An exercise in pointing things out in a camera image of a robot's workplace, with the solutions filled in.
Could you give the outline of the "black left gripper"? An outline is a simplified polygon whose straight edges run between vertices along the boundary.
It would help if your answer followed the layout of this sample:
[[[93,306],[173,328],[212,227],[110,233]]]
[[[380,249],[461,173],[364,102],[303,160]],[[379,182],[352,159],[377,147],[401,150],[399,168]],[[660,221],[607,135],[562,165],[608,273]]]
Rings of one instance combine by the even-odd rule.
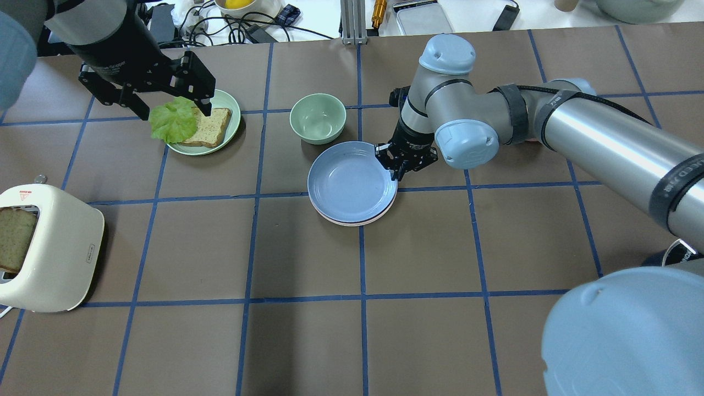
[[[136,1],[65,2],[65,42],[83,60],[80,82],[104,105],[120,105],[147,121],[139,92],[165,92],[211,116],[216,79],[194,52],[164,55],[138,16]]]

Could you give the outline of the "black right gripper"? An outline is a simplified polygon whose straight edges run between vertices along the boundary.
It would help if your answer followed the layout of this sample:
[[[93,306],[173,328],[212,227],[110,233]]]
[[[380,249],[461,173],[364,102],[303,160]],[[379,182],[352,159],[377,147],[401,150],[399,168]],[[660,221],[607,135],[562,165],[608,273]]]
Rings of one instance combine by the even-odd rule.
[[[375,146],[375,157],[390,170],[390,179],[399,182],[405,174],[420,171],[438,161],[433,133],[418,133],[405,124],[397,124],[394,134],[385,144]]]

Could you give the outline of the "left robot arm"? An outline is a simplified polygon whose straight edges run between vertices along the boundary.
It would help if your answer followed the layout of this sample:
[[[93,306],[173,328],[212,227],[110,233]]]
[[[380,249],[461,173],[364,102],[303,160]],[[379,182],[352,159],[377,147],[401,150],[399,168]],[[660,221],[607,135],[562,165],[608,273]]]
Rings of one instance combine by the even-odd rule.
[[[171,59],[136,12],[135,1],[3,1],[2,110],[14,106],[37,63],[43,28],[81,58],[80,82],[106,106],[130,108],[148,120],[141,92],[191,100],[210,115],[216,79],[196,53]]]

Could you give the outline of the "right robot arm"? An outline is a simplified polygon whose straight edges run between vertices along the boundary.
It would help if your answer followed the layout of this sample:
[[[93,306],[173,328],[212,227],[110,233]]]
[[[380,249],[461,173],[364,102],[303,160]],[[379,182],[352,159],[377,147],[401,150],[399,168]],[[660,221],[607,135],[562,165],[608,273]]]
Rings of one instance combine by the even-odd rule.
[[[377,160],[400,180],[438,157],[473,169],[500,145],[537,140],[702,251],[702,148],[598,97],[583,79],[477,93],[477,55],[453,34],[429,39]],[[702,259],[614,272],[565,293],[544,325],[550,395],[701,395]]]

